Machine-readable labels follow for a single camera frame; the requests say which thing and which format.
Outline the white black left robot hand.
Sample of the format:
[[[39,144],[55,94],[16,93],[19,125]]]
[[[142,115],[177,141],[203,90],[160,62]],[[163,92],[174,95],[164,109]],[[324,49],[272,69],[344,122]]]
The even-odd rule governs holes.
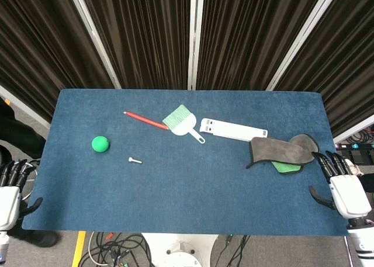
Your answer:
[[[41,205],[43,198],[36,201],[25,209],[20,208],[23,188],[29,175],[36,171],[36,167],[28,163],[26,159],[11,161],[1,170],[1,232],[11,230],[18,219],[23,218],[36,211]]]

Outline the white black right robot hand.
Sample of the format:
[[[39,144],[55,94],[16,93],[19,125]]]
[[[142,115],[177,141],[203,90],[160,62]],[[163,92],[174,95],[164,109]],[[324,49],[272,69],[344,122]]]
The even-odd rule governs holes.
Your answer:
[[[332,199],[322,198],[309,186],[312,198],[319,204],[339,212],[345,219],[362,219],[372,210],[359,178],[354,175],[346,160],[336,152],[313,152],[330,188]]]

